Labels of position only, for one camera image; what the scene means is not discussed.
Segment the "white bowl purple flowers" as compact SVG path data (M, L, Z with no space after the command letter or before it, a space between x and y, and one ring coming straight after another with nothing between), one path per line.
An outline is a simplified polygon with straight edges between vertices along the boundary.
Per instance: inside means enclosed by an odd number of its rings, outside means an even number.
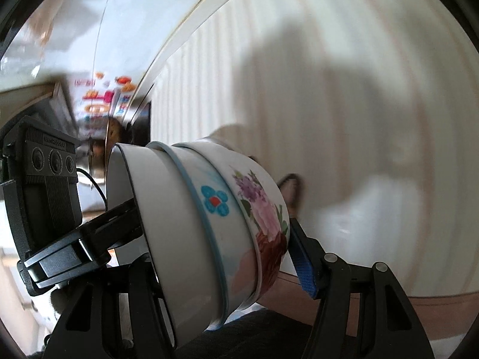
M286 203L275 181L250 157L213 141L202 139L176 147L208 160L235 196L259 252L261 284L256 297L263 296L278 277L290 236Z

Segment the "white bowl dark rim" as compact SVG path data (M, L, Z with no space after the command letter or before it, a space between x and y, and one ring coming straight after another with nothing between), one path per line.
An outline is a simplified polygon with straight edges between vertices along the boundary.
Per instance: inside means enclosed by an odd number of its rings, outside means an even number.
M107 170L111 207L134 199L144 243L179 346L224 323L229 305L219 248L199 194L173 150L115 144Z

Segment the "brown slipper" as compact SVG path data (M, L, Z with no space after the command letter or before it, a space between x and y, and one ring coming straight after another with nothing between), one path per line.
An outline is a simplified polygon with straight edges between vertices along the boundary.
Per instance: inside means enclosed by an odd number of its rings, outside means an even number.
M297 217L304 195L304 181L299 174L287 174L277 184L290 217Z

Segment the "black induction cooktop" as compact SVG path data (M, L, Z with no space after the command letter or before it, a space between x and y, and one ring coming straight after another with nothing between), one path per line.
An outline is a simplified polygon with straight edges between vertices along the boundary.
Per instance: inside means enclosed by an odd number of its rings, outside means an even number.
M121 143L144 147L150 142L150 110L151 105L145 105L137 119L122 128Z

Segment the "colourful fruit wall sticker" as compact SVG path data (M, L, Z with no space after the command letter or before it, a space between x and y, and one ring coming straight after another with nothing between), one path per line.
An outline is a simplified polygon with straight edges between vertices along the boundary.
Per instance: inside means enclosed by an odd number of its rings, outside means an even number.
M79 136L99 138L110 119L122 121L137 82L127 74L94 71L69 81L69 93Z

